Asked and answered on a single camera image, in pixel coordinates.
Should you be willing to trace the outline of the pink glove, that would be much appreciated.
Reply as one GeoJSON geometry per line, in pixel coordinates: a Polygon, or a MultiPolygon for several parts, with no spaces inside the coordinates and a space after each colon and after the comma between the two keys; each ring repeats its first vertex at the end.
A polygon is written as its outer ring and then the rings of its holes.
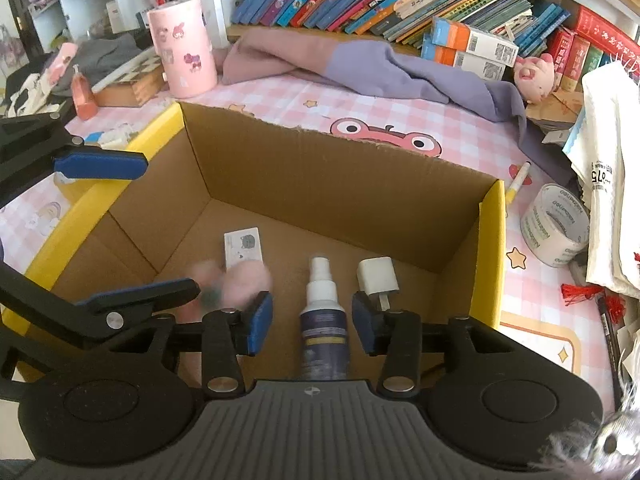
{"type": "Polygon", "coordinates": [[[58,53],[52,58],[51,63],[47,66],[46,74],[47,82],[54,87],[61,77],[65,74],[70,62],[73,61],[78,51],[78,45],[73,42],[63,42],[58,49],[58,53]]]}
{"type": "Polygon", "coordinates": [[[174,311],[180,323],[201,321],[208,312],[244,310],[260,292],[269,292],[272,278],[259,260],[244,260],[222,270],[215,260],[194,264],[190,278],[201,289],[198,296],[174,311]]]}

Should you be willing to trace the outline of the blue wrapper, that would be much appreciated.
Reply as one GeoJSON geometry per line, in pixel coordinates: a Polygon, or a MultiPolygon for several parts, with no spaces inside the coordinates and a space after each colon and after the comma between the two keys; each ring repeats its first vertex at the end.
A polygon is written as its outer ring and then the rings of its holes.
{"type": "Polygon", "coordinates": [[[103,131],[93,132],[88,134],[85,137],[85,144],[87,145],[99,145],[101,136],[103,136],[103,131]]]}

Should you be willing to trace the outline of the small white wall charger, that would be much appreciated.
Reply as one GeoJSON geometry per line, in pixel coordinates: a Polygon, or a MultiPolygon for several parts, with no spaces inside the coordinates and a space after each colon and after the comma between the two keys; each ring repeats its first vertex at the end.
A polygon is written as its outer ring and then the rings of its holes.
{"type": "Polygon", "coordinates": [[[361,260],[358,263],[357,280],[360,289],[370,299],[378,300],[382,311],[390,310],[390,295],[399,290],[392,258],[376,257],[361,260]]]}

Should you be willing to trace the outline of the blue white spray bottle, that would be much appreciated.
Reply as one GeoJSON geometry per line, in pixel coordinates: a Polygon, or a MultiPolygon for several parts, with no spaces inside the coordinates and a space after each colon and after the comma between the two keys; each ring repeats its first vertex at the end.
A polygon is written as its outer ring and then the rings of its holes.
{"type": "Polygon", "coordinates": [[[346,380],[349,372],[348,325],[338,302],[330,260],[310,260],[306,307],[299,315],[302,376],[305,380],[346,380]]]}

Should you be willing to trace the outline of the large white power adapter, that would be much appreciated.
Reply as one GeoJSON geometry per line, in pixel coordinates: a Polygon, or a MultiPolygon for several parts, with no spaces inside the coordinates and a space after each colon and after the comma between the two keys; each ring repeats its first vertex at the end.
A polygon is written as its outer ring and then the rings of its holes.
{"type": "Polygon", "coordinates": [[[98,144],[106,150],[123,150],[138,135],[128,124],[103,131],[98,137],[98,144]]]}

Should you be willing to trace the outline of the small white red box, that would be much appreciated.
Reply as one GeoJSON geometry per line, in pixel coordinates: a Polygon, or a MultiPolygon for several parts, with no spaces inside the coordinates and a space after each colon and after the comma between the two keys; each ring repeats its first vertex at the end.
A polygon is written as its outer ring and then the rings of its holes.
{"type": "Polygon", "coordinates": [[[262,261],[262,243],[257,226],[224,233],[226,269],[245,260],[262,261]]]}

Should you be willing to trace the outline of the pink liquid pump bottle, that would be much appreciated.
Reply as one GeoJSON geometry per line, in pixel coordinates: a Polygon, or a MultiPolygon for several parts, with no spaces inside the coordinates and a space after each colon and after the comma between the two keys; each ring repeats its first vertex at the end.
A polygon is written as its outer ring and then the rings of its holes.
{"type": "Polygon", "coordinates": [[[79,69],[79,65],[73,66],[73,78],[70,83],[70,90],[72,90],[72,98],[77,116],[81,120],[89,120],[96,116],[98,112],[98,104],[96,104],[96,98],[91,90],[88,79],[79,69]]]}

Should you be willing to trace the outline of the wooden chess board box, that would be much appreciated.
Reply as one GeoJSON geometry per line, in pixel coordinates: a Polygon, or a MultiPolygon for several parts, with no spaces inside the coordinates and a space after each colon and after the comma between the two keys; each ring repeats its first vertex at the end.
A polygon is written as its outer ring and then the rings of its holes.
{"type": "Polygon", "coordinates": [[[142,107],[165,87],[162,60],[144,50],[92,87],[98,107],[142,107]]]}

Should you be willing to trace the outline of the pink checked tablecloth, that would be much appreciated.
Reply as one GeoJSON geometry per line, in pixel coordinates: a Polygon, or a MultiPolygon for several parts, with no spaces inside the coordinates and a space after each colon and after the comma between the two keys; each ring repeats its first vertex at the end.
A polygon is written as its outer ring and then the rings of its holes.
{"type": "Polygon", "coordinates": [[[102,110],[70,130],[138,130],[149,156],[132,183],[49,178],[1,211],[1,252],[14,269],[69,300],[181,278],[224,258],[224,234],[257,228],[273,276],[266,345],[243,363],[248,379],[299,370],[299,311],[308,262],[329,258],[342,304],[362,259],[393,259],[392,304],[442,322],[468,310],[488,281],[482,248],[503,264],[501,312],[480,312],[612,400],[605,340],[593,304],[566,306],[570,272],[538,261],[521,214],[547,182],[534,170],[503,232],[482,219],[523,161],[512,129],[454,106],[367,98],[277,77],[217,88],[140,110],[102,110]]]}

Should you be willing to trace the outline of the white pen with cap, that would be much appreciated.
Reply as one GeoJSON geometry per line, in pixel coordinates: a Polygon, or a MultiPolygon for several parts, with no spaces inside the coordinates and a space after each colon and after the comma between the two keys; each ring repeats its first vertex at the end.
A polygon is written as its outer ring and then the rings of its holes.
{"type": "Polygon", "coordinates": [[[506,188],[506,206],[513,203],[516,194],[523,185],[530,185],[529,179],[530,162],[524,162],[521,166],[511,165],[509,167],[509,174],[512,177],[512,181],[506,188]]]}

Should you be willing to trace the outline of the pink cylindrical sticker container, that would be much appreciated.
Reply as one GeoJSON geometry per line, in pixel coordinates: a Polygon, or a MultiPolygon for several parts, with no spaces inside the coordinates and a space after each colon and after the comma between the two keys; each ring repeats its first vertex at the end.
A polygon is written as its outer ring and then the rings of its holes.
{"type": "Polygon", "coordinates": [[[170,93],[183,100],[212,90],[217,71],[201,0],[171,1],[146,17],[170,93]]]}

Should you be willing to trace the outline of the white grey tape roll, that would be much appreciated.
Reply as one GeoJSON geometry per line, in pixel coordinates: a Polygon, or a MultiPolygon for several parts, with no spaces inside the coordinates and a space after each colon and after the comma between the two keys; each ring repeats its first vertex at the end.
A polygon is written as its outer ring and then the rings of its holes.
{"type": "Polygon", "coordinates": [[[552,268],[569,264],[589,242],[589,214],[569,190],[545,184],[521,218],[529,250],[552,268]]]}

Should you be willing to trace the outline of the pink purple cloth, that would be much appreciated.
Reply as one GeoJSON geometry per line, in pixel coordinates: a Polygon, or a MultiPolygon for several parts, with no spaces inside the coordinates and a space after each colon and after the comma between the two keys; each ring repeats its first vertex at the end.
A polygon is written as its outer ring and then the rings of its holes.
{"type": "Polygon", "coordinates": [[[395,51],[380,40],[338,40],[296,30],[252,27],[229,47],[213,50],[224,84],[289,74],[386,99],[452,104],[490,122],[512,122],[523,154],[557,184],[577,182],[557,146],[526,118],[524,100],[509,81],[479,76],[395,51]]]}

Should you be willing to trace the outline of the orange white carton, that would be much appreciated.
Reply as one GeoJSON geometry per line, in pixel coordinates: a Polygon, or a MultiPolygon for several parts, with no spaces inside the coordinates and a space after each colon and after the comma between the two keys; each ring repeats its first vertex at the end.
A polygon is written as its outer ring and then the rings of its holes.
{"type": "Polygon", "coordinates": [[[514,42],[446,18],[434,18],[431,42],[509,67],[515,65],[518,57],[518,46],[514,42]]]}
{"type": "Polygon", "coordinates": [[[448,47],[436,46],[425,38],[422,42],[421,58],[442,65],[460,68],[488,81],[501,80],[506,66],[503,64],[480,58],[468,52],[457,51],[448,47]]]}

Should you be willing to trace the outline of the pink plush pig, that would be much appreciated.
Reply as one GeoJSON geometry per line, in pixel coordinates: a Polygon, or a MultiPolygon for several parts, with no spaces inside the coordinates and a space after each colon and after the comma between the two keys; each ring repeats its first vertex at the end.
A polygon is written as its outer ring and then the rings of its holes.
{"type": "Polygon", "coordinates": [[[541,103],[552,91],[555,81],[553,58],[543,53],[539,58],[516,58],[514,84],[528,104],[541,103]]]}

